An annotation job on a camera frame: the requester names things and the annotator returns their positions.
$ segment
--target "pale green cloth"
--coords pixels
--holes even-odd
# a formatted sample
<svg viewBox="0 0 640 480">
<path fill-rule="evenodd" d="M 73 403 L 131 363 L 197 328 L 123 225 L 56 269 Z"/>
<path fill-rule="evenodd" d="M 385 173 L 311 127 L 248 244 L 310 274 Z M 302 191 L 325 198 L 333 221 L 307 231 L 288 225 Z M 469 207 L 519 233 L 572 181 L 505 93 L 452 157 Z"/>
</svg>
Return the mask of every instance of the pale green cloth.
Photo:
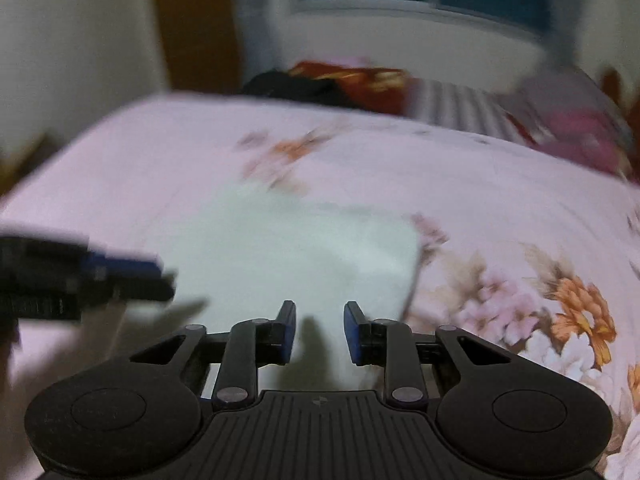
<svg viewBox="0 0 640 480">
<path fill-rule="evenodd" d="M 245 319 L 273 319 L 284 300 L 296 303 L 292 364 L 262 368 L 261 389 L 371 386 L 371 374 L 351 364 L 342 310 L 353 300 L 372 318 L 400 316 L 418 258 L 410 222 L 245 185 L 173 231 L 158 250 L 165 267 L 178 269 L 176 305 L 209 300 L 185 322 L 226 332 Z"/>
</svg>

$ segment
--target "gray curtain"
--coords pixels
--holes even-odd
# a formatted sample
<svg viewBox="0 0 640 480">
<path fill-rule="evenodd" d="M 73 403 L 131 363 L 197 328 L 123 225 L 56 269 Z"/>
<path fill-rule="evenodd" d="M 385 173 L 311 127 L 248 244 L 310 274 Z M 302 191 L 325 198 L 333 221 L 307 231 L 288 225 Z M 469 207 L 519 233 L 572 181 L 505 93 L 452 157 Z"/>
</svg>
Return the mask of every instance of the gray curtain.
<svg viewBox="0 0 640 480">
<path fill-rule="evenodd" d="M 548 66 L 575 63 L 578 24 L 585 0 L 549 0 L 552 30 L 546 38 Z"/>
<path fill-rule="evenodd" d="M 233 0 L 242 48 L 242 82 L 276 68 L 274 43 L 266 18 L 266 0 Z"/>
</svg>

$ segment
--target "brown wooden door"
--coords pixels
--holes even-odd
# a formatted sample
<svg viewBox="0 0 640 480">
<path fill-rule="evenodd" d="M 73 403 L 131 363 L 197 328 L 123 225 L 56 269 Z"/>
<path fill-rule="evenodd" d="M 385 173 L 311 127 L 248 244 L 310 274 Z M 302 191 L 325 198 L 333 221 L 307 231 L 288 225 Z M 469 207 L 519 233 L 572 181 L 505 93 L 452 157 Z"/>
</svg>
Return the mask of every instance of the brown wooden door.
<svg viewBox="0 0 640 480">
<path fill-rule="evenodd" d="M 172 88 L 232 93 L 240 60 L 231 0 L 155 0 Z"/>
</svg>

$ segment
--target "bed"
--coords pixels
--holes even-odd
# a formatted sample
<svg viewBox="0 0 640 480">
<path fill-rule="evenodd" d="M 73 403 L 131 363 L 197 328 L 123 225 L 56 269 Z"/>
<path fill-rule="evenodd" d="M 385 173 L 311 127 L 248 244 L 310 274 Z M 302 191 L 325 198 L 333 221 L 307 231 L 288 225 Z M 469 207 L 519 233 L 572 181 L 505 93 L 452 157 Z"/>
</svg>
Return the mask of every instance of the bed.
<svg viewBox="0 0 640 480">
<path fill-rule="evenodd" d="M 640 192 L 629 184 L 412 120 L 176 94 L 96 124 L 21 184 L 0 219 L 154 251 L 158 226 L 193 217 L 238 182 L 405 218 L 416 233 L 414 286 L 384 309 L 361 304 L 365 313 L 420 332 L 453 323 L 592 388 L 614 418 L 597 469 L 607 480 L 640 476 Z M 191 319 L 182 314 L 144 334 Z M 2 402 L 9 478 L 39 471 L 21 431 L 29 400 L 110 355 L 135 321 L 113 306 L 79 326 L 21 322 Z"/>
</svg>

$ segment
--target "silver screw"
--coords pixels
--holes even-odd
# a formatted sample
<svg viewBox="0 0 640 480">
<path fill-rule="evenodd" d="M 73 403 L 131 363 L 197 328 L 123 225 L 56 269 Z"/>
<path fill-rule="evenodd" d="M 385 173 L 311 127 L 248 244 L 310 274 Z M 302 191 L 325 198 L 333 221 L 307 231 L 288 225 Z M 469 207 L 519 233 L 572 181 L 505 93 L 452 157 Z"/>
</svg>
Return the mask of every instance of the silver screw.
<svg viewBox="0 0 640 480">
<path fill-rule="evenodd" d="M 396 388 L 391 393 L 391 396 L 398 402 L 417 402 L 424 397 L 418 388 L 414 388 L 412 386 Z"/>
<path fill-rule="evenodd" d="M 232 402 L 241 402 L 245 400 L 249 394 L 246 390 L 238 388 L 237 386 L 229 386 L 228 388 L 222 388 L 216 397 L 225 404 L 231 404 Z"/>
</svg>

